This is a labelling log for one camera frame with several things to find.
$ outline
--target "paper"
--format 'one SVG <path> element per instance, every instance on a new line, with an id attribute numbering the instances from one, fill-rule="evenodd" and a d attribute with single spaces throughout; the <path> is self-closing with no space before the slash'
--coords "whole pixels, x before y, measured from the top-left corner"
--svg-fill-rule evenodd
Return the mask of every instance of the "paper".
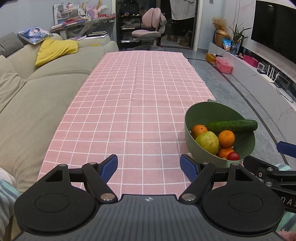
<path id="1" fill-rule="evenodd" d="M 85 36 L 82 36 L 82 37 L 78 36 L 78 37 L 74 37 L 74 38 L 70 38 L 70 39 L 71 40 L 75 40 L 75 41 L 79 41 L 79 40 L 83 40 L 85 38 L 86 38 L 86 35 Z"/>
<path id="2" fill-rule="evenodd" d="M 97 38 L 104 38 L 105 36 L 107 36 L 109 34 L 105 34 L 105 35 L 102 35 L 102 36 L 94 36 L 94 37 L 87 37 L 85 39 L 97 39 Z"/>

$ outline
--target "desk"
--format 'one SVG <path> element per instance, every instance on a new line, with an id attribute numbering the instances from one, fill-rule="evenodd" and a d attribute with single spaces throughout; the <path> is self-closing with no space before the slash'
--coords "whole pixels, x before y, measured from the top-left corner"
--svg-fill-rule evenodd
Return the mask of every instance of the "desk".
<path id="1" fill-rule="evenodd" d="M 51 30 L 51 32 L 58 33 L 63 39 L 67 39 L 67 36 L 68 37 L 83 36 L 87 30 L 96 28 L 97 26 L 103 23 L 112 23 L 114 21 L 115 21 L 115 18 L 97 18 L 97 19 L 85 21 L 83 23 L 76 23 L 70 26 L 53 29 Z M 81 28 L 80 32 L 75 33 L 74 31 L 76 31 L 79 28 Z"/>

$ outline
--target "table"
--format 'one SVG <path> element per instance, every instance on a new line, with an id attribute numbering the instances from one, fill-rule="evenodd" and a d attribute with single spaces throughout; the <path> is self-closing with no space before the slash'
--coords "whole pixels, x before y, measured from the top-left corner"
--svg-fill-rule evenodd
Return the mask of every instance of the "table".
<path id="1" fill-rule="evenodd" d="M 61 163 L 78 168 L 117 154 L 118 169 L 108 185 L 119 198 L 178 197 L 190 184 L 179 164 L 189 152 L 184 115 L 208 99 L 215 98 L 182 53 L 107 53 L 66 111 L 38 178 Z"/>
<path id="2" fill-rule="evenodd" d="M 70 26 L 66 26 L 63 28 L 58 28 L 57 30 L 53 29 L 52 33 L 59 33 L 60 36 L 65 40 L 67 39 L 67 36 L 69 37 L 77 37 L 77 36 L 83 36 L 87 30 L 96 28 L 97 26 L 103 24 L 103 23 L 112 23 L 115 21 L 115 18 L 97 18 L 92 19 L 89 21 L 85 21 L 83 23 L 76 23 Z M 74 33 L 73 30 L 70 30 L 73 27 L 82 28 L 79 33 Z"/>

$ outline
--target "gold vase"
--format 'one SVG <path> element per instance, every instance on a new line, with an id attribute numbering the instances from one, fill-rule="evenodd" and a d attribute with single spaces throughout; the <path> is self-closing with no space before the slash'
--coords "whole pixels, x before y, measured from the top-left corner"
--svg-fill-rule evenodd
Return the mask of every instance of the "gold vase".
<path id="1" fill-rule="evenodd" d="M 222 39 L 228 39 L 230 40 L 230 35 L 225 32 L 224 30 L 217 30 L 216 31 L 216 34 L 215 34 L 215 42 L 216 42 L 216 45 L 223 48 L 223 42 L 222 42 Z"/>

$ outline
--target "logo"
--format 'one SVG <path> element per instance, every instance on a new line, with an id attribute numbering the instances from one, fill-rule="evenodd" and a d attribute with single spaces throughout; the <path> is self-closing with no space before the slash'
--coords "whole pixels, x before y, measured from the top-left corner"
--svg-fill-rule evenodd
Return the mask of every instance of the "logo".
<path id="1" fill-rule="evenodd" d="M 296 202 L 295 201 L 292 201 L 292 199 L 290 199 L 289 201 L 286 201 L 286 198 L 285 197 L 282 197 L 281 200 L 283 201 L 283 203 L 284 203 L 284 205 L 286 207 L 288 207 L 288 205 L 292 206 L 292 204 L 294 204 L 294 203 L 295 204 L 293 206 L 296 207 Z"/>
<path id="2" fill-rule="evenodd" d="M 151 197 L 147 197 L 147 198 L 145 198 L 145 201 L 147 201 L 147 202 L 151 202 L 151 201 L 153 201 L 153 198 L 151 198 Z"/>

